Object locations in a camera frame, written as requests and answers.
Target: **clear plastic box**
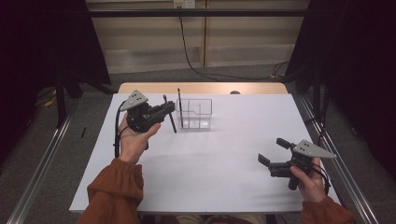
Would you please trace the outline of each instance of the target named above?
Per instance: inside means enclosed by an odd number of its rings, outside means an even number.
[[[211,99],[181,99],[180,101],[177,99],[176,111],[178,128],[210,129]]]

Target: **hand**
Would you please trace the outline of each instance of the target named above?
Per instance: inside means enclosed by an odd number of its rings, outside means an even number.
[[[314,169],[320,171],[320,159],[314,158],[313,163],[315,164]],[[310,203],[319,203],[326,198],[323,180],[319,174],[312,172],[310,176],[308,176],[296,166],[291,166],[290,170],[297,178],[300,179],[298,188],[301,192],[301,195],[303,195],[304,201]]]
[[[119,126],[119,132],[126,127],[128,127],[128,123],[125,114]],[[154,124],[146,133],[136,133],[132,129],[126,128],[120,136],[121,153],[119,159],[136,164],[145,151],[149,138],[156,134],[160,128],[160,123]]]

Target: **person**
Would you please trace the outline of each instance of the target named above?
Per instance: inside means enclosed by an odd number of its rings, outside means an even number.
[[[123,130],[127,126],[124,116],[119,130]],[[157,123],[146,133],[135,133],[129,128],[121,133],[120,156],[113,159],[88,186],[90,202],[78,220],[79,224],[138,223],[137,206],[143,200],[144,182],[142,165],[137,162],[150,137],[160,128],[161,124]],[[314,164],[319,166],[320,160],[315,158]],[[313,172],[311,176],[308,176],[295,166],[290,167],[290,170],[301,180],[298,187],[304,198],[301,213],[303,223],[353,223],[353,214],[326,196],[320,175]],[[229,223],[254,223],[257,220],[256,217],[229,219]],[[165,217],[165,222],[167,218],[168,223],[180,223],[182,220],[172,217],[169,220],[169,217]],[[224,222],[227,223],[223,219],[212,219],[206,223]]]

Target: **power cord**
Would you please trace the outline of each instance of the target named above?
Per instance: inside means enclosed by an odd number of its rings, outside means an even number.
[[[197,75],[199,75],[199,76],[201,76],[201,77],[210,78],[210,79],[215,80],[215,81],[217,81],[217,82],[221,82],[221,80],[216,79],[216,78],[214,78],[214,77],[212,77],[212,76],[215,76],[215,77],[231,77],[231,78],[238,78],[238,79],[252,80],[252,81],[262,81],[262,80],[271,78],[271,77],[273,76],[273,75],[270,75],[270,76],[268,76],[268,77],[258,77],[258,78],[254,78],[254,77],[236,77],[236,76],[229,76],[229,75],[215,74],[215,73],[203,73],[203,72],[197,71],[196,69],[194,69],[194,68],[192,67],[192,65],[191,65],[191,63],[190,63],[189,55],[188,55],[188,53],[187,53],[186,39],[185,39],[185,37],[184,37],[183,19],[182,19],[181,17],[179,17],[179,21],[180,21],[181,35],[182,35],[182,38],[183,38],[184,53],[185,53],[185,55],[186,55],[187,64],[189,65],[190,69],[191,69],[192,71],[194,71]]]

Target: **orange sleeve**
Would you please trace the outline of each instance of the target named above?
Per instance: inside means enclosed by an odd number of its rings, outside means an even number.
[[[301,213],[303,223],[306,224],[349,224],[353,222],[353,214],[345,207],[335,203],[331,197],[320,203],[303,202]]]
[[[78,223],[137,223],[142,166],[114,159],[88,186],[90,203]]]

